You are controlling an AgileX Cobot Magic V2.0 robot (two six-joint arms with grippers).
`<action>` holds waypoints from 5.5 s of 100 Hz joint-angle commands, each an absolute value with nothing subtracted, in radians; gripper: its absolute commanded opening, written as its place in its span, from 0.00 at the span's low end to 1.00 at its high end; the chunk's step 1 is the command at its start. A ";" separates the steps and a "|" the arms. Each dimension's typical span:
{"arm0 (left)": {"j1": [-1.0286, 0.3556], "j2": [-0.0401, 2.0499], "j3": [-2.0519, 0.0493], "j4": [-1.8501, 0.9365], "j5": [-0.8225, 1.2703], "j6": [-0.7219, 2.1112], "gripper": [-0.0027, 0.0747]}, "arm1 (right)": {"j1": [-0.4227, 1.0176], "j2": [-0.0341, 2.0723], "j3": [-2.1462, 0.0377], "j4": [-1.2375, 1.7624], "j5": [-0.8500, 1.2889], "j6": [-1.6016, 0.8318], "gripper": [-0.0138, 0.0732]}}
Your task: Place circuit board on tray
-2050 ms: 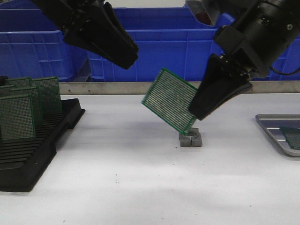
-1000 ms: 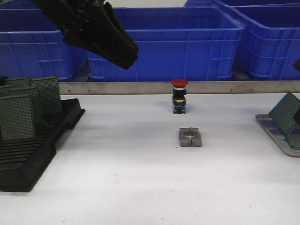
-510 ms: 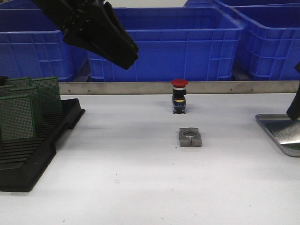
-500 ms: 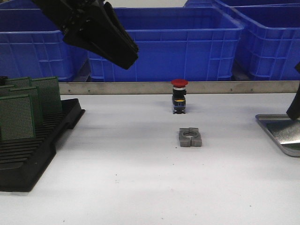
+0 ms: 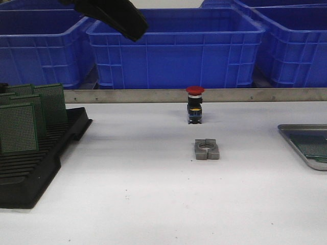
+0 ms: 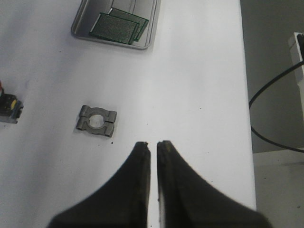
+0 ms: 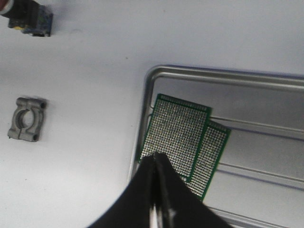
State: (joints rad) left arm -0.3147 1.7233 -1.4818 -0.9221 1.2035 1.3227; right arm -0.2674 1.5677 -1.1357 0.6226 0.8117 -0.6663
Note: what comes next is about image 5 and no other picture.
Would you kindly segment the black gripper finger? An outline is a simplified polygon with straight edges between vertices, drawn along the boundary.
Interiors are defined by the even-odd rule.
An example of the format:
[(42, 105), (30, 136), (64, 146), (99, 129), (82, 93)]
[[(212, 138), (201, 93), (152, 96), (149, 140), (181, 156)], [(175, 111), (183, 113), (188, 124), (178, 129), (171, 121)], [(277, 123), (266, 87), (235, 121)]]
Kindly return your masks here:
[(102, 21), (134, 42), (141, 39), (149, 27), (142, 12), (131, 1), (75, 0), (60, 3), (73, 5), (77, 12)]

